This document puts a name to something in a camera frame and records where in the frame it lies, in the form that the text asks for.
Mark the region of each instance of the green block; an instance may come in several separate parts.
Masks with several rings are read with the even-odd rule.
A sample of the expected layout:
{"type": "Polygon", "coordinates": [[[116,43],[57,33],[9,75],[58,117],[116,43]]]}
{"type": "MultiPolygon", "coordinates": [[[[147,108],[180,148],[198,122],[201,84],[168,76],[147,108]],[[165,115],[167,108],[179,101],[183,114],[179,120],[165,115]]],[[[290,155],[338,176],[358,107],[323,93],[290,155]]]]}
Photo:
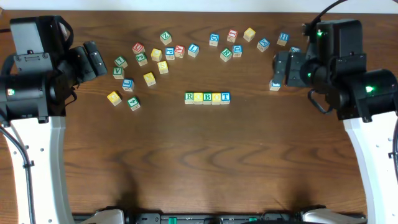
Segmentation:
{"type": "Polygon", "coordinates": [[[139,53],[136,55],[136,59],[138,62],[145,60],[147,57],[145,56],[144,53],[139,53]]]}
{"type": "Polygon", "coordinates": [[[211,93],[203,93],[203,101],[211,101],[211,93]]]}
{"type": "Polygon", "coordinates": [[[129,104],[130,107],[133,107],[138,104],[138,100],[136,97],[133,97],[130,100],[127,100],[127,103],[129,104]]]}
{"type": "Polygon", "coordinates": [[[185,100],[193,100],[193,93],[185,93],[185,100]]]}
{"type": "Polygon", "coordinates": [[[122,75],[123,68],[122,67],[114,67],[113,68],[113,75],[122,75]]]}
{"type": "Polygon", "coordinates": [[[169,224],[177,224],[177,218],[170,217],[169,218],[169,224]]]}
{"type": "Polygon", "coordinates": [[[162,39],[167,40],[171,37],[170,33],[165,31],[163,34],[160,35],[162,39]]]}
{"type": "Polygon", "coordinates": [[[228,48],[225,48],[222,51],[222,54],[224,55],[224,57],[229,57],[232,54],[232,52],[228,48]]]}
{"type": "Polygon", "coordinates": [[[114,62],[116,63],[116,65],[121,65],[126,62],[126,59],[124,59],[122,56],[119,56],[114,62]]]}

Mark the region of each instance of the white wall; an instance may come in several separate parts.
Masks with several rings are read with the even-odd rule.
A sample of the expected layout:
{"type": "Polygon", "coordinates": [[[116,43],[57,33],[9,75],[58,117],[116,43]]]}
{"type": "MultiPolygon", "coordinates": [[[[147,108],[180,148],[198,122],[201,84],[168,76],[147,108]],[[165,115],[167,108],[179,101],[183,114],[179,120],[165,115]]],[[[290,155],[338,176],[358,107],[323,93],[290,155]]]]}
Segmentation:
{"type": "MultiPolygon", "coordinates": [[[[4,9],[320,12],[336,0],[0,0],[4,9]]],[[[393,0],[349,0],[331,12],[398,13],[393,0]]]]}

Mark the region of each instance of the toy block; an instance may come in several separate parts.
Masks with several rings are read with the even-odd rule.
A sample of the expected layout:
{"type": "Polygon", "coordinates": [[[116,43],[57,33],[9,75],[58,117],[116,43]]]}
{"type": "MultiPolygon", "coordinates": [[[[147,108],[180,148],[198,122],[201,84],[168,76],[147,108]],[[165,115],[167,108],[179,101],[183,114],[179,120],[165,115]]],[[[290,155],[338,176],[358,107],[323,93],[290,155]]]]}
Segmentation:
{"type": "Polygon", "coordinates": [[[144,75],[144,80],[145,80],[145,82],[147,82],[148,86],[156,84],[155,76],[154,76],[154,74],[152,74],[152,72],[149,72],[148,74],[145,74],[144,75]]]}
{"type": "Polygon", "coordinates": [[[220,58],[223,59],[224,62],[227,62],[231,57],[232,52],[228,48],[225,48],[220,54],[220,58]]]}
{"type": "Polygon", "coordinates": [[[134,88],[134,82],[132,79],[123,80],[122,88],[124,91],[132,91],[134,88]]]}
{"type": "Polygon", "coordinates": [[[254,38],[255,34],[256,34],[256,31],[254,31],[252,28],[249,27],[246,31],[244,31],[243,39],[250,42],[250,40],[252,40],[254,38]]]}
{"type": "Polygon", "coordinates": [[[113,91],[111,94],[107,96],[108,100],[113,104],[113,106],[118,105],[120,102],[122,102],[122,99],[120,99],[120,96],[113,91]]]}
{"type": "Polygon", "coordinates": [[[169,72],[169,68],[167,67],[167,62],[158,62],[157,66],[159,67],[160,74],[165,74],[169,72]]]}
{"type": "Polygon", "coordinates": [[[270,91],[278,91],[281,86],[282,86],[282,84],[278,83],[277,81],[274,81],[274,80],[269,81],[269,90],[270,91]]]}
{"type": "Polygon", "coordinates": [[[229,42],[235,43],[237,36],[238,36],[238,32],[236,30],[229,30],[226,40],[229,42]]]}
{"type": "Polygon", "coordinates": [[[191,44],[188,48],[188,55],[192,57],[197,57],[198,54],[199,54],[199,46],[197,46],[196,44],[191,44]]]}
{"type": "Polygon", "coordinates": [[[183,58],[184,54],[185,54],[185,47],[177,45],[177,46],[175,46],[174,52],[175,52],[176,57],[183,58]]]}
{"type": "Polygon", "coordinates": [[[221,93],[212,93],[211,94],[211,104],[212,105],[220,105],[221,104],[221,93]]]}
{"type": "Polygon", "coordinates": [[[289,35],[288,34],[280,33],[278,42],[276,42],[276,44],[279,44],[281,46],[285,46],[288,40],[289,40],[289,35]]]}
{"type": "Polygon", "coordinates": [[[290,52],[301,52],[301,50],[297,47],[291,47],[289,51],[290,52]]]}
{"type": "Polygon", "coordinates": [[[133,98],[131,98],[130,100],[127,100],[127,103],[130,106],[130,109],[132,111],[135,111],[136,109],[140,108],[140,104],[138,103],[137,98],[134,96],[133,98]]]}
{"type": "Polygon", "coordinates": [[[114,67],[113,68],[113,77],[115,79],[123,79],[124,78],[124,69],[122,67],[114,67]]]}
{"type": "Polygon", "coordinates": [[[264,52],[265,50],[267,50],[269,47],[269,41],[265,38],[263,38],[262,40],[259,41],[259,43],[257,44],[257,48],[261,51],[264,52]]]}
{"type": "Polygon", "coordinates": [[[242,45],[234,45],[232,46],[232,57],[242,57],[243,54],[243,47],[242,45]]]}
{"type": "Polygon", "coordinates": [[[134,44],[134,46],[132,46],[132,51],[135,54],[145,53],[145,48],[144,48],[144,46],[142,44],[136,43],[136,44],[134,44]]]}
{"type": "Polygon", "coordinates": [[[144,53],[139,53],[139,54],[137,54],[137,55],[136,55],[136,59],[137,59],[137,62],[138,62],[138,64],[139,64],[139,66],[143,66],[143,65],[148,64],[147,57],[145,56],[144,53]]]}
{"type": "Polygon", "coordinates": [[[122,68],[126,68],[127,67],[127,62],[126,59],[124,59],[122,56],[119,56],[114,63],[118,66],[118,67],[122,67],[122,68]]]}
{"type": "Polygon", "coordinates": [[[209,43],[209,45],[217,47],[219,38],[220,38],[220,36],[218,34],[210,34],[210,43],[209,43]]]}
{"type": "Polygon", "coordinates": [[[166,47],[166,60],[174,60],[174,47],[166,47]]]}
{"type": "Polygon", "coordinates": [[[159,49],[153,49],[152,53],[150,54],[150,57],[155,62],[159,62],[160,60],[162,60],[162,51],[159,49]]]}
{"type": "Polygon", "coordinates": [[[230,93],[221,93],[221,104],[229,104],[231,102],[230,93]]]}
{"type": "Polygon", "coordinates": [[[193,104],[200,105],[203,104],[203,93],[193,94],[193,104]]]}
{"type": "Polygon", "coordinates": [[[193,93],[185,93],[185,104],[193,104],[193,93]]]}
{"type": "Polygon", "coordinates": [[[211,93],[203,93],[203,104],[204,105],[211,104],[211,93]]]}
{"type": "Polygon", "coordinates": [[[172,36],[169,32],[165,31],[163,34],[160,35],[160,40],[164,45],[167,45],[172,42],[172,36]]]}

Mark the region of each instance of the wooden table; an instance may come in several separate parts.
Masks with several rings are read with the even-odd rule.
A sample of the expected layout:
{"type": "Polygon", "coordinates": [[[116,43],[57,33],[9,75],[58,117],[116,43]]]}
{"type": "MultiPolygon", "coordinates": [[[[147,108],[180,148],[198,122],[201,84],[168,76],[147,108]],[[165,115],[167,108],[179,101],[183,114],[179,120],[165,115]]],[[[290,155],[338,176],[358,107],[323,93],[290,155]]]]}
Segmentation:
{"type": "MultiPolygon", "coordinates": [[[[272,58],[291,46],[305,49],[301,24],[315,14],[6,11],[9,17],[60,14],[75,31],[74,46],[94,40],[109,75],[82,85],[77,102],[67,108],[65,170],[73,212],[93,212],[107,205],[159,209],[165,213],[239,212],[297,209],[325,204],[337,212],[366,212],[364,190],[351,142],[336,114],[320,114],[307,100],[308,89],[268,90],[272,58]],[[257,33],[246,42],[243,32],[257,33]],[[229,62],[220,52],[230,29],[239,32],[242,58],[229,62]],[[131,47],[141,42],[147,56],[171,45],[200,46],[199,55],[168,61],[159,75],[151,59],[140,67],[131,47]],[[220,34],[218,47],[208,44],[220,34]],[[285,47],[276,45],[290,34],[285,47]],[[266,37],[264,53],[257,42],[266,37]],[[134,94],[111,75],[113,60],[123,55],[134,94]],[[149,88],[143,74],[153,72],[149,88]],[[114,90],[123,102],[113,106],[114,90]],[[230,91],[230,105],[185,105],[185,91],[230,91]],[[131,111],[136,95],[142,108],[131,111]]],[[[329,14],[325,19],[360,19],[368,69],[398,73],[398,16],[329,14]]],[[[11,34],[0,34],[0,62],[13,53],[11,34]]],[[[12,164],[0,138],[0,222],[17,223],[12,164]]]]}

